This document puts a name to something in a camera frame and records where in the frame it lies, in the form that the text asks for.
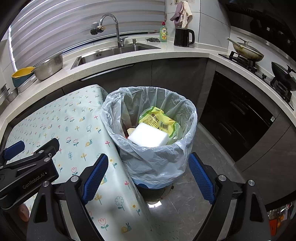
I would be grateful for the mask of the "person's left hand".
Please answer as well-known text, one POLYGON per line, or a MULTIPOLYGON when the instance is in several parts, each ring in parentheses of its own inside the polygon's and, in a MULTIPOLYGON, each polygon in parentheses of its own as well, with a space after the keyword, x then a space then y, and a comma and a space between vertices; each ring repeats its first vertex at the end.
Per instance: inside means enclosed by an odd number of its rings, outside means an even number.
POLYGON ((18 215, 22 221, 28 222, 30 218, 30 212, 27 206, 23 203, 18 207, 18 215))

